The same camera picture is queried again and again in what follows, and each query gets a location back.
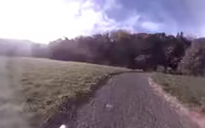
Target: white cloud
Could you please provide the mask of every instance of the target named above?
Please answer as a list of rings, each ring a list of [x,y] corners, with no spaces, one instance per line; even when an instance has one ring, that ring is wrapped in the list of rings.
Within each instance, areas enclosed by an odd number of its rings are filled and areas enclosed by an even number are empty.
[[[115,21],[95,11],[95,3],[70,0],[0,0],[0,37],[48,42],[87,35]]]
[[[144,21],[141,26],[149,31],[158,31],[161,27],[159,23],[151,22],[151,21]]]

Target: grassy field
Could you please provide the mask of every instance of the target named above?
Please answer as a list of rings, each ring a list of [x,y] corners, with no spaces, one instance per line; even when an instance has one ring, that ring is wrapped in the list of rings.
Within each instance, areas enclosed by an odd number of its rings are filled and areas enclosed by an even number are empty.
[[[9,79],[25,112],[33,113],[31,122],[40,125],[59,112],[59,107],[124,68],[62,62],[48,59],[4,58]]]
[[[152,78],[178,100],[205,112],[205,78],[155,73]]]

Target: hill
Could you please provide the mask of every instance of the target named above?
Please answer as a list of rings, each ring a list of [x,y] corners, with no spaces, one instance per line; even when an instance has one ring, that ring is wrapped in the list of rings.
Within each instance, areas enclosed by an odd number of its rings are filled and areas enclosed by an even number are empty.
[[[87,63],[0,57],[0,103],[4,106],[1,114],[19,113],[21,119],[25,116],[38,127],[70,100],[90,94],[110,75],[125,71],[128,70]]]

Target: cloud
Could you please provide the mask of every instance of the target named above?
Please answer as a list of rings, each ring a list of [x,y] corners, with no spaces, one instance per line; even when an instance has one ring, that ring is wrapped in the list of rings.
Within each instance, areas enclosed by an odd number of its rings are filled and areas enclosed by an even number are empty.
[[[0,37],[48,42],[114,29],[205,36],[205,0],[0,0]]]

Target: path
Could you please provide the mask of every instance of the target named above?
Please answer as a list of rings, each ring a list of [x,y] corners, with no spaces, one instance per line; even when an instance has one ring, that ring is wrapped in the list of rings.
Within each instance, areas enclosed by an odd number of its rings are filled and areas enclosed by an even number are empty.
[[[195,128],[148,85],[147,76],[114,76],[77,110],[68,128]]]

